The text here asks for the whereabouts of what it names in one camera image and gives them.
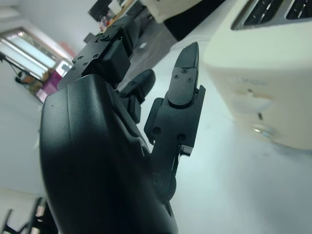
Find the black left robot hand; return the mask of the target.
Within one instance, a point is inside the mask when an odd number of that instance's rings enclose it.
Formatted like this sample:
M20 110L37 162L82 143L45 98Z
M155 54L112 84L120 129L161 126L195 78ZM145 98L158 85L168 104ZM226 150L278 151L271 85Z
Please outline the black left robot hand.
M179 54L168 91L144 131L140 106L156 77L149 69L117 90L139 27L122 17L94 36L42 108L39 152L54 221L63 234L176 234L170 200L181 156L190 156L203 106L199 46Z

